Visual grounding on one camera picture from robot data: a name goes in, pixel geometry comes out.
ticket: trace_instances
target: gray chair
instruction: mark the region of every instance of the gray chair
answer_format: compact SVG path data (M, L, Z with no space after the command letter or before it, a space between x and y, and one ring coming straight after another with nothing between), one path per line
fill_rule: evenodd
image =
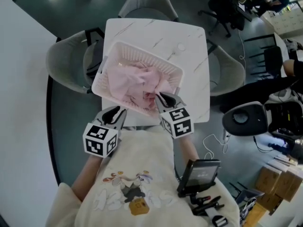
M227 54L220 46L207 40L212 47L208 50L208 55L213 53L218 59L220 66L220 79L216 86L211 89L210 96L219 96L232 92L244 85L245 69L240 62Z
M91 33L97 32L101 39L91 42ZM94 75L103 57L104 33L99 29L81 31L61 40L48 50L46 68L58 83L79 93L90 93Z
M128 15L130 13L135 12L138 9L145 9L144 12L146 12L146 9L154 10L152 14L155 12L160 12L171 21L179 21L178 15L175 12L170 0L126 0L125 4L119 12L118 17L129 17Z

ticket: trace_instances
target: white cable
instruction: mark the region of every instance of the white cable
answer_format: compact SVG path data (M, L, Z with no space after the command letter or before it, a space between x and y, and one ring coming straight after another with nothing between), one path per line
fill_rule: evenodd
M242 48L243 48L243 56L239 56L239 59L240 60L244 60L244 71L245 71L245 77L244 77L244 85L245 85L245 82L246 82L246 61L245 61L245 49L244 49L244 44L243 44L243 41L242 41L242 38L240 36L240 30L238 30L238 35L239 35L239 38L241 40L241 43L242 43Z
M222 148L223 154L226 154L227 151L228 151L228 141L229 141L229 139L231 138L230 136L228 137L228 140L227 140L225 143L221 143L221 142L217 139L217 137L216 137L214 134L210 134L210 135L206 136L206 137L203 139L203 141L202 141L202 143L203 143L205 149L208 150L208 152L207 152L207 153L205 154L205 156L204 156L204 160L206 159L206 156L207 156L208 154L210 155L210 159L211 159L211 160L214 158L214 152L212 152L212 151L211 151L209 148L207 148L206 145L204 144L204 141L205 141L207 138L211 137L211 136L214 136L214 138L219 142L219 144L223 146L223 148Z

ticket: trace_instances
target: pink clothing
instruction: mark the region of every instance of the pink clothing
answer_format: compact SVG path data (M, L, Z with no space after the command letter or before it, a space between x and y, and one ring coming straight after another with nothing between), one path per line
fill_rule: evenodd
M142 108L154 109L156 94L174 91L168 82L169 75L141 61L109 67L107 75L109 91L113 97L133 102Z

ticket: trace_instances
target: white laundry basket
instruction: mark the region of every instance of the white laundry basket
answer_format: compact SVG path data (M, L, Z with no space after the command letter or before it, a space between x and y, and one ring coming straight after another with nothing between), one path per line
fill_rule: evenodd
M132 102L125 102L116 99L110 94L108 88L107 68L117 66L119 63L125 65L136 61L143 61L149 66L158 68L159 71L169 75L168 82L173 88L181 87L183 70L180 67L130 44L116 42L113 44L108 57L105 56L103 58L91 89L94 94L115 102L125 108L135 110L151 117L158 117L159 112L157 109L148 110L141 108Z

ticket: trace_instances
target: black and white marker cube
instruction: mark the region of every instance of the black and white marker cube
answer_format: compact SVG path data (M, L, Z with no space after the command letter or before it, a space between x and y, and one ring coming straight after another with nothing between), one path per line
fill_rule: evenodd
M194 123L185 107L160 114L164 129L176 139L194 132Z
M88 123L83 134L84 151L105 158L118 145L119 131Z

